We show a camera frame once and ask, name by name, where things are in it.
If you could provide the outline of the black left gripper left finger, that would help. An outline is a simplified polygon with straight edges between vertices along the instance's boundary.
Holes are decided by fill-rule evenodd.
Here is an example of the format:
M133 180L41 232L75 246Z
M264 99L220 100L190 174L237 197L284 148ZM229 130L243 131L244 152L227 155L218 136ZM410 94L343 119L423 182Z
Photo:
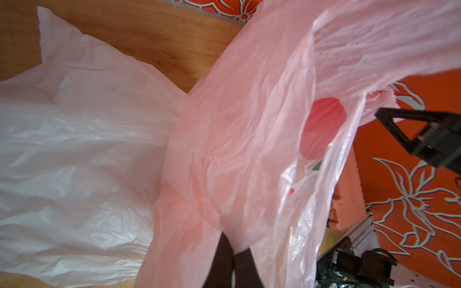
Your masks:
M214 259L203 288L231 288L234 252L225 234L221 234Z

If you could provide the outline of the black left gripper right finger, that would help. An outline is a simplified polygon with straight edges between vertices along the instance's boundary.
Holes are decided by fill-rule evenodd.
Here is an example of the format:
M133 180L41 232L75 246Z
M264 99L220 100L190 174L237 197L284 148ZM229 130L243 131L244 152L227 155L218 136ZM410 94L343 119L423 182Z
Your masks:
M264 288L251 249L234 256L236 288Z

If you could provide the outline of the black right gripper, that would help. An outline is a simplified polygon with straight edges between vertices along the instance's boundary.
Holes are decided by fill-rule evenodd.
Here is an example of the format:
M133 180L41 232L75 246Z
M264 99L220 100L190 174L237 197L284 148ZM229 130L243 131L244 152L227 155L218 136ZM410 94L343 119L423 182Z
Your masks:
M461 174L461 116L452 112L380 108L381 124L412 156Z

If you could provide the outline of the pink printed plastic bag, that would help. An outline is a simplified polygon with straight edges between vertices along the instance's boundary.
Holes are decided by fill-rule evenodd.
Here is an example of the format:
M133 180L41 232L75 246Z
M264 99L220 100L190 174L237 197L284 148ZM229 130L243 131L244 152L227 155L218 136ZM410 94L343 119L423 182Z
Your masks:
M376 120L375 114L379 108L400 109L400 106L397 104L397 97L394 94L394 89L391 86L367 94L366 104L359 126L364 126Z

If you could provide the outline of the plain pink plastic bag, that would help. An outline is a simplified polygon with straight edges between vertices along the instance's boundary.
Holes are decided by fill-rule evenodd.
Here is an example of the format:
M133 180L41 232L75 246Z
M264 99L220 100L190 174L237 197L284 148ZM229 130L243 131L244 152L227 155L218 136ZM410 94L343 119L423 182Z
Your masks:
M461 65L459 1L263 1L190 91L134 285L201 288L221 234L311 288L369 92Z

